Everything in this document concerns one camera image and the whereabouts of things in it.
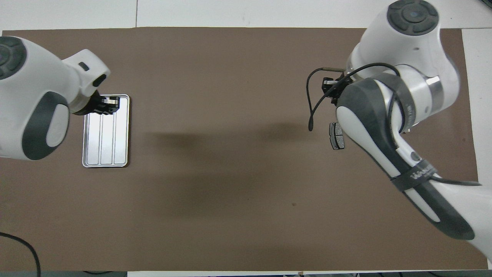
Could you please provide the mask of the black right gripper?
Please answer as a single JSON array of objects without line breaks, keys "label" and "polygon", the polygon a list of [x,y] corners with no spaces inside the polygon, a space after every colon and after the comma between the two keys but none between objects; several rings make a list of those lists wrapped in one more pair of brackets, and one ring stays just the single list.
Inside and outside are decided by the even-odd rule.
[{"label": "black right gripper", "polygon": [[330,77],[324,77],[322,80],[322,91],[331,91],[329,98],[331,99],[331,104],[333,105],[337,105],[341,94],[347,86],[349,86],[349,77],[346,78],[345,76],[340,76],[336,80]]}]

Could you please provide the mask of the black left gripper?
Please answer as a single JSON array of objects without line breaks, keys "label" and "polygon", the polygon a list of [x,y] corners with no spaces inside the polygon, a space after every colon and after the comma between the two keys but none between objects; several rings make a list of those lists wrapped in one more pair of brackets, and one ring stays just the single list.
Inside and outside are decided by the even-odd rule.
[{"label": "black left gripper", "polygon": [[96,90],[88,98],[86,104],[79,110],[72,112],[74,115],[87,115],[96,113],[100,115],[113,115],[118,111],[120,97],[118,96],[101,96]]}]

